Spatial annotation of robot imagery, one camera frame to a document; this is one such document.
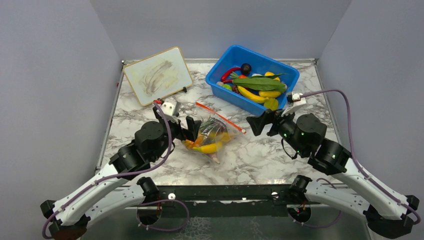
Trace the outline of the clear orange zip bag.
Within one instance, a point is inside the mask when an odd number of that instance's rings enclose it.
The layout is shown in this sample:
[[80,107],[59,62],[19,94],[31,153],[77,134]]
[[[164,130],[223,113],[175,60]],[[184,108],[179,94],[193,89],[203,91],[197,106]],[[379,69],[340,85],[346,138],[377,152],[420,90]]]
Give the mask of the clear orange zip bag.
[[196,102],[200,127],[194,140],[183,140],[181,143],[189,151],[206,156],[210,162],[219,165],[223,162],[225,145],[232,139],[243,136],[247,131],[230,121],[224,115],[210,107]]

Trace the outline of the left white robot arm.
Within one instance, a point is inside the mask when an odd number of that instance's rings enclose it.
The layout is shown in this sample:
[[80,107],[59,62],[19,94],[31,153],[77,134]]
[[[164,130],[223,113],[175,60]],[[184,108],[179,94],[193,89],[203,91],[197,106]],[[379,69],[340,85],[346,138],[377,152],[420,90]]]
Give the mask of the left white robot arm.
[[163,165],[174,148],[174,140],[194,141],[202,122],[186,117],[187,128],[178,119],[178,107],[154,104],[155,121],[144,123],[133,140],[121,147],[98,173],[77,190],[60,200],[40,205],[46,222],[42,237],[46,240],[76,240],[100,220],[137,204],[161,203],[159,189],[150,177],[141,177],[136,185],[116,191],[137,176]]

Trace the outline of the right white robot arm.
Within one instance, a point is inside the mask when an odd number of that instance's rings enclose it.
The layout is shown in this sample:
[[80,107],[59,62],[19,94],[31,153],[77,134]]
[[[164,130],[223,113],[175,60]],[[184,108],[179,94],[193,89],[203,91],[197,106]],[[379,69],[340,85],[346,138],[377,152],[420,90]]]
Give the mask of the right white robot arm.
[[354,191],[348,194],[298,175],[287,194],[292,202],[328,205],[366,222],[373,232],[388,239],[412,231],[415,223],[410,214],[417,210],[419,200],[414,195],[397,193],[355,164],[345,147],[325,137],[327,126],[314,114],[295,117],[281,110],[266,110],[246,120],[255,136],[259,136],[266,125],[271,125],[270,137],[281,136],[281,142],[289,144],[296,157],[306,158],[315,170],[343,182]]

